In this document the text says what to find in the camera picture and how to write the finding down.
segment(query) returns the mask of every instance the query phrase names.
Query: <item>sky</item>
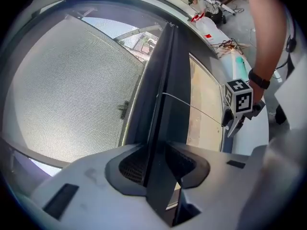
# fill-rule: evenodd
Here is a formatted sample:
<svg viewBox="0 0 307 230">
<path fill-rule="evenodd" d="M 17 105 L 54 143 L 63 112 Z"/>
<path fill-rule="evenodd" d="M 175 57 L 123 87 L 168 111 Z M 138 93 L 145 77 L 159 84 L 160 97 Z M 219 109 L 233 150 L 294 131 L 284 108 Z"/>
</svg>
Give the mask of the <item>sky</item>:
<svg viewBox="0 0 307 230">
<path fill-rule="evenodd" d="M 103 33 L 107 34 L 112 39 L 124 33 L 138 29 L 137 27 L 132 25 L 102 18 L 84 17 L 82 18 L 82 20 L 94 26 Z M 134 45 L 138 42 L 141 35 L 142 34 L 137 34 L 123 39 L 123 41 L 125 42 L 125 46 L 133 48 Z"/>
</svg>

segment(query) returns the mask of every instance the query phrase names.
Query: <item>mesh screen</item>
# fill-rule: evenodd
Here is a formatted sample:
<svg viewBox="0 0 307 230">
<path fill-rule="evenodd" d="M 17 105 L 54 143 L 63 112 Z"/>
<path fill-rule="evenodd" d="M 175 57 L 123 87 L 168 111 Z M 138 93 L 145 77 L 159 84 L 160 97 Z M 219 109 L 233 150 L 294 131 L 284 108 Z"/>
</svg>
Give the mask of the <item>mesh screen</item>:
<svg viewBox="0 0 307 230">
<path fill-rule="evenodd" d="M 3 135 L 66 162 L 118 146 L 119 105 L 143 65 L 90 25 L 68 16 L 20 64 L 6 98 Z"/>
</svg>

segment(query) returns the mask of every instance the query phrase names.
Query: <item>watch strap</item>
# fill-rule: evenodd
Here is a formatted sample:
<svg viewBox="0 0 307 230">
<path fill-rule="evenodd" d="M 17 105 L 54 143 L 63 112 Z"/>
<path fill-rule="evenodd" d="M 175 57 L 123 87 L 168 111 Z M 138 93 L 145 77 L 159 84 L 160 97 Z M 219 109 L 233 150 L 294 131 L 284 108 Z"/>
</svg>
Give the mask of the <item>watch strap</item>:
<svg viewBox="0 0 307 230">
<path fill-rule="evenodd" d="M 270 85 L 270 81 L 267 81 L 261 77 L 259 77 L 256 73 L 253 72 L 253 69 L 250 70 L 248 74 L 248 78 L 252 80 L 255 84 L 257 84 L 262 89 L 267 89 Z"/>
</svg>

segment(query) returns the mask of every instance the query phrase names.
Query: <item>black rectangular slot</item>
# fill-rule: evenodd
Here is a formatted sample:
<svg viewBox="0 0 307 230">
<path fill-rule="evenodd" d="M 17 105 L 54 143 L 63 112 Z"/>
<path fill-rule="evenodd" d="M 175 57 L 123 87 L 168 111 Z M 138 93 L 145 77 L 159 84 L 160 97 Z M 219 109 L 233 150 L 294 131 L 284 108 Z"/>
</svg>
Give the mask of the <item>black rectangular slot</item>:
<svg viewBox="0 0 307 230">
<path fill-rule="evenodd" d="M 242 162 L 238 162 L 238 161 L 234 161 L 234 160 L 229 160 L 227 162 L 227 164 L 231 165 L 231 166 L 235 166 L 237 168 L 243 169 L 245 164 Z"/>
<path fill-rule="evenodd" d="M 47 203 L 43 210 L 55 219 L 59 220 L 78 189 L 79 186 L 65 184 L 58 190 L 58 192 Z"/>
</svg>

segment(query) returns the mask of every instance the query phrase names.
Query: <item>person's arm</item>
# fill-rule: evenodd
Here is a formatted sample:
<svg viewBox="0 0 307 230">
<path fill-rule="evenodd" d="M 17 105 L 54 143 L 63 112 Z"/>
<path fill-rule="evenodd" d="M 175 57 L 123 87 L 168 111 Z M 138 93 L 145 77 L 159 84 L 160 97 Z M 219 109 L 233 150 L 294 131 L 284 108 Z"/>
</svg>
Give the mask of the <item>person's arm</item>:
<svg viewBox="0 0 307 230">
<path fill-rule="evenodd" d="M 270 80 L 283 51 L 286 37 L 286 15 L 279 0 L 249 0 L 256 29 L 256 63 L 253 72 Z M 264 89 L 250 81 L 254 103 L 260 101 Z"/>
</svg>

